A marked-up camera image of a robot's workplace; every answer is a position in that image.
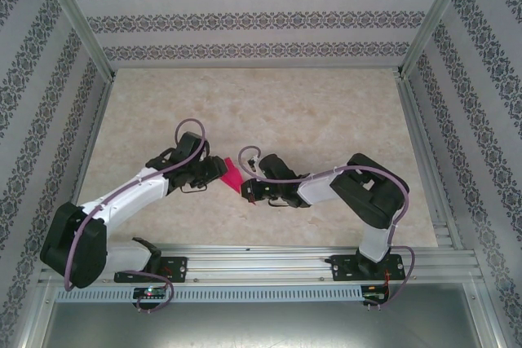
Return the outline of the small controller circuit board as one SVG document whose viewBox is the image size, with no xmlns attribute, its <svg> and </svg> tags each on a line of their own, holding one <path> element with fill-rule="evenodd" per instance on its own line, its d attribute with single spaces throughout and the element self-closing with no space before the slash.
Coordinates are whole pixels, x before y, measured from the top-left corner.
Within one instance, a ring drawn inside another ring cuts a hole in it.
<svg viewBox="0 0 522 348">
<path fill-rule="evenodd" d="M 141 287 L 141 288 L 135 288 L 133 292 L 133 298 L 135 300 L 141 299 L 147 299 L 147 300 L 163 300 L 167 296 L 167 289 L 164 287 Z"/>
<path fill-rule="evenodd" d="M 363 292 L 364 301 L 369 303 L 371 306 L 382 305 L 389 299 L 388 291 L 371 291 Z"/>
</svg>

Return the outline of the grey metal sheet panel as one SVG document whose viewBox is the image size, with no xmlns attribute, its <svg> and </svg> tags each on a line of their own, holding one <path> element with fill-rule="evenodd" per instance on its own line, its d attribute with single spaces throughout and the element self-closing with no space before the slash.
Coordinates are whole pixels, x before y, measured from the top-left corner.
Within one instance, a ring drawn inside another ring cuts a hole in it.
<svg viewBox="0 0 522 348">
<path fill-rule="evenodd" d="M 482 348 L 470 317 L 356 303 L 59 304 L 44 348 Z"/>
</svg>

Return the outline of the wide aluminium extrusion rail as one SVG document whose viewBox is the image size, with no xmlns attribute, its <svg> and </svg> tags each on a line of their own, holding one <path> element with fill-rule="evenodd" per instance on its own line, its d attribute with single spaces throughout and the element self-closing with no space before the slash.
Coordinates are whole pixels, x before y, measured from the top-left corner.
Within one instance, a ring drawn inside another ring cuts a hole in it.
<svg viewBox="0 0 522 348">
<path fill-rule="evenodd" d="M 292 285 L 332 284 L 331 265 L 336 254 L 353 254 L 353 247 L 305 246 L 163 246 L 168 257 L 186 257 L 186 285 Z M 416 248 L 410 284 L 480 281 L 483 272 L 472 250 L 450 247 Z"/>
</svg>

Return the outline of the magenta cloth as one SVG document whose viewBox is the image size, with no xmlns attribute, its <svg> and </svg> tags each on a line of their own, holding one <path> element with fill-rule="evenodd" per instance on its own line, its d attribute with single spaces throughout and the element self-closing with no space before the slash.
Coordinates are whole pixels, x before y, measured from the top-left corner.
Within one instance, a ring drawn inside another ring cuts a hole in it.
<svg viewBox="0 0 522 348">
<path fill-rule="evenodd" d="M 227 167 L 227 172 L 220 178 L 221 181 L 241 196 L 241 186 L 245 180 L 243 179 L 240 170 L 235 166 L 230 157 L 225 158 L 224 163 Z"/>
</svg>

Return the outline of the aluminium frame rail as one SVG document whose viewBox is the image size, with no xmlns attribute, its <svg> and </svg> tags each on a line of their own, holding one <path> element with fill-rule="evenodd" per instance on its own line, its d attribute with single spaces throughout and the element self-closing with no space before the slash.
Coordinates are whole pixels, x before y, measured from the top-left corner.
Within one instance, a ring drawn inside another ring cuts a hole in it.
<svg viewBox="0 0 522 348">
<path fill-rule="evenodd" d="M 86 135 L 86 144 L 84 145 L 84 148 L 82 150 L 80 164 L 75 178 L 73 180 L 73 187 L 69 196 L 69 201 L 74 205 L 77 203 L 78 197 L 82 189 L 82 184 L 84 182 L 88 165 L 95 148 L 95 142 L 98 137 L 98 133 L 100 132 L 101 123 L 104 118 L 104 113 L 108 105 L 108 100 L 111 94 L 111 90 L 113 88 L 113 84 L 114 81 L 111 82 L 109 79 L 107 80 L 107 82 L 104 84 L 103 91 L 100 93 L 99 99 L 95 106 L 95 111 L 92 117 L 92 123 Z"/>
<path fill-rule="evenodd" d="M 399 73 L 395 75 L 395 80 L 437 244 L 442 248 L 463 250 L 465 247 L 458 234 L 413 91 L 409 82 Z"/>
</svg>

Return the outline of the aluminium frame post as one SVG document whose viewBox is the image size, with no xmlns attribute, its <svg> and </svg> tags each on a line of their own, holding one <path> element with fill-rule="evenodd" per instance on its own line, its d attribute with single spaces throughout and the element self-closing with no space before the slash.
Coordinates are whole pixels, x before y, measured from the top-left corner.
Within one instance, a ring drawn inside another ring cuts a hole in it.
<svg viewBox="0 0 522 348">
<path fill-rule="evenodd" d="M 87 18 L 84 16 L 80 6 L 78 5 L 77 0 L 58 0 L 58 2 L 70 24 L 80 37 L 82 44 L 94 61 L 95 66 L 100 71 L 104 80 L 107 81 L 115 72 L 109 63 L 102 46 L 96 39 Z"/>
<path fill-rule="evenodd" d="M 403 62 L 398 68 L 405 74 L 403 79 L 412 73 L 418 58 L 422 54 L 422 51 L 427 45 L 427 42 L 435 31 L 437 25 L 440 23 L 450 3 L 451 0 L 434 0 L 432 3 L 425 19 L 421 23 L 419 31 L 416 33 L 408 51 L 406 52 Z"/>
</svg>

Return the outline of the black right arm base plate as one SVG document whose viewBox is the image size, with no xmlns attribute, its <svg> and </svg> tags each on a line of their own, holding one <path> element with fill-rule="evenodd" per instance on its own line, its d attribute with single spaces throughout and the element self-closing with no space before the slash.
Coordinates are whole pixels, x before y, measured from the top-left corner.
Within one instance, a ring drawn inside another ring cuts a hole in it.
<svg viewBox="0 0 522 348">
<path fill-rule="evenodd" d="M 400 281 L 405 278 L 399 254 L 388 253 L 380 262 L 372 262 L 358 253 L 333 255 L 328 261 L 334 281 Z"/>
</svg>

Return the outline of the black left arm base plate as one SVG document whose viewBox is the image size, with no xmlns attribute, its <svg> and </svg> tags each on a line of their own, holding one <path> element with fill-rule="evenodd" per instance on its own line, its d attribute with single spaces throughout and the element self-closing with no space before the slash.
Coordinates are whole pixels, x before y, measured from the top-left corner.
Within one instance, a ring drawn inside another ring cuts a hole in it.
<svg viewBox="0 0 522 348">
<path fill-rule="evenodd" d="M 171 283 L 184 283 L 188 269 L 188 259 L 185 257 L 160 257 L 155 262 L 149 262 L 144 272 L 162 276 Z M 116 283 L 161 283 L 162 280 L 156 277 L 147 277 L 128 272 L 117 272 L 113 280 Z"/>
</svg>

